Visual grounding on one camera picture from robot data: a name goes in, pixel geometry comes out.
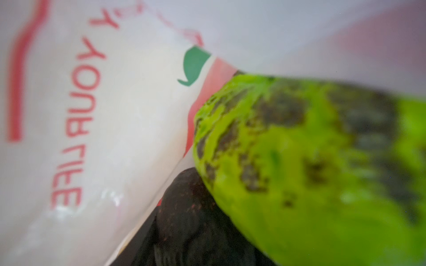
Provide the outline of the green apple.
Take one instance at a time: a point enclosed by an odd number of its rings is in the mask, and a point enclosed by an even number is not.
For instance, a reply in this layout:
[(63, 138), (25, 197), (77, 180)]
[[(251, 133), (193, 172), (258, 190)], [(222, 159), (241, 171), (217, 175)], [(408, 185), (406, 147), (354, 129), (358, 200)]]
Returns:
[(193, 124), (207, 189), (276, 264), (425, 265), (425, 97), (243, 74)]

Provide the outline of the pink plastic bag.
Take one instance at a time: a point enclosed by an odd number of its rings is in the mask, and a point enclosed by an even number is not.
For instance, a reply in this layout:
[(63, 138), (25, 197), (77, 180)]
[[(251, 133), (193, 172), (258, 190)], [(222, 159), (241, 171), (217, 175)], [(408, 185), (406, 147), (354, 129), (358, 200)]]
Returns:
[(426, 93), (424, 1), (2, 1), (1, 264), (109, 266), (237, 71)]

